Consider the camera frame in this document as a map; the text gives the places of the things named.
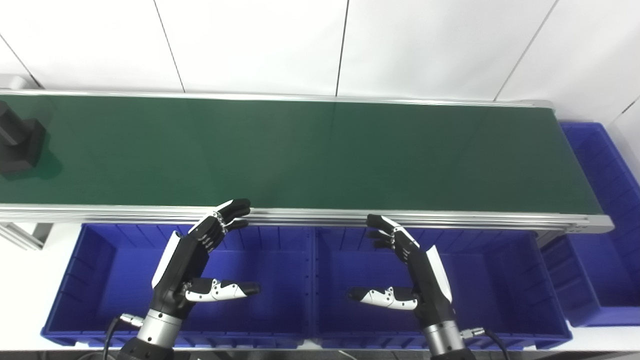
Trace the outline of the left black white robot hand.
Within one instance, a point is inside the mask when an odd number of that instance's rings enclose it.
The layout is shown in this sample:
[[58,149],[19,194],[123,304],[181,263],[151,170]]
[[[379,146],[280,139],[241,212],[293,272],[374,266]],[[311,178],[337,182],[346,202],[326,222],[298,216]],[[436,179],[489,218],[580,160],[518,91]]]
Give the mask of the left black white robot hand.
[[187,319],[195,303],[220,302],[254,296],[256,282],[206,278],[202,274],[210,253],[233,230],[247,227],[250,201],[233,199],[213,207],[189,231],[173,231],[151,280],[150,312],[161,317]]

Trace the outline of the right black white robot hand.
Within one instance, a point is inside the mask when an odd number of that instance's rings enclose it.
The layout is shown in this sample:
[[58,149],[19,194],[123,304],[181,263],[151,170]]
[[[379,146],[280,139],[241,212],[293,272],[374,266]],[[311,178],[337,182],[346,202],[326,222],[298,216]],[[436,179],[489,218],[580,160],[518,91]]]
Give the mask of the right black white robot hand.
[[406,265],[412,287],[355,286],[347,292],[348,299],[413,312],[423,329],[455,324],[450,283],[436,247],[423,249],[405,227],[384,215],[368,214],[366,225],[373,229],[367,235],[374,248],[392,250]]

